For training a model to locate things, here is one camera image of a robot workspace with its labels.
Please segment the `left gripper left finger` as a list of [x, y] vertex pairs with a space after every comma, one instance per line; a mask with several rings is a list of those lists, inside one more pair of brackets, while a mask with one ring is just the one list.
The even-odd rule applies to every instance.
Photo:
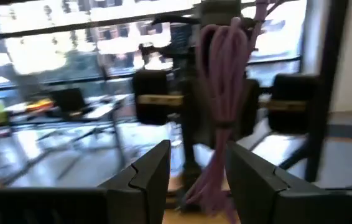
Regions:
[[110, 223], [161, 224], [170, 179], [170, 141], [99, 185], [106, 189]]

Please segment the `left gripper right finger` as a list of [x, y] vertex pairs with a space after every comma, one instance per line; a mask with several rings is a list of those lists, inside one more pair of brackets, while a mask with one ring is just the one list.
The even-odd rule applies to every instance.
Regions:
[[241, 223], [305, 223], [303, 203], [319, 188], [235, 142], [226, 150], [226, 176]]

